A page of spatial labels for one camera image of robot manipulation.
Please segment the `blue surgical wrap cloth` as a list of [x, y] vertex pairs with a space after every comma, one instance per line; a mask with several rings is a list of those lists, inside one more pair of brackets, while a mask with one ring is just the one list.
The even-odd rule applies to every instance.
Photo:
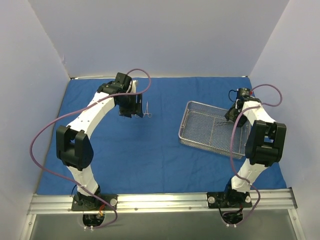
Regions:
[[151, 117], [127, 118], [112, 109], [94, 130], [91, 169], [106, 194], [220, 192], [241, 160], [180, 143], [189, 101], [224, 109], [247, 77], [140, 78], [143, 108]]

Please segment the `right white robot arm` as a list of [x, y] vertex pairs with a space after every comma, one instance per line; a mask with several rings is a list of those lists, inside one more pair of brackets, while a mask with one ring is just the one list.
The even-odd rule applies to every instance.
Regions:
[[223, 203], [230, 207], [250, 203], [249, 191], [253, 183], [283, 155], [287, 127], [274, 120], [264, 109], [264, 103], [252, 96], [252, 92], [249, 88], [237, 89], [235, 102], [225, 114], [226, 120], [234, 123], [229, 149], [231, 163], [236, 129], [247, 122], [251, 126], [245, 143], [245, 161], [222, 193]]

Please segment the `wire mesh instrument tray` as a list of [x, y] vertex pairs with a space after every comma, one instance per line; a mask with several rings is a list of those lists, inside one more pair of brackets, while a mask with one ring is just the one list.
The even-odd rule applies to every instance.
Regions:
[[234, 123], [226, 120], [227, 111], [201, 102], [187, 102], [178, 132], [180, 143], [229, 156]]

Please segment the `steel ring-handled forceps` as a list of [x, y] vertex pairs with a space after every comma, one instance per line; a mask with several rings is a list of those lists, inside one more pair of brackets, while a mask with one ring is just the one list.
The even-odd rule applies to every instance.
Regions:
[[145, 111], [143, 113], [143, 117], [151, 118], [152, 114], [149, 112], [149, 102], [146, 102]]

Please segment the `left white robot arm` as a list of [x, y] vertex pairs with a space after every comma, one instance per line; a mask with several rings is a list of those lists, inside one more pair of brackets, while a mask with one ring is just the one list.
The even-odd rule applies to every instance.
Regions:
[[137, 92], [137, 87], [137, 80], [128, 74], [117, 73], [114, 80], [98, 87], [91, 102], [77, 118], [56, 130], [56, 156], [76, 182], [77, 203], [90, 210], [101, 205], [100, 186], [91, 168], [94, 150], [90, 138], [105, 115], [116, 106], [119, 107], [120, 116], [143, 117], [143, 95]]

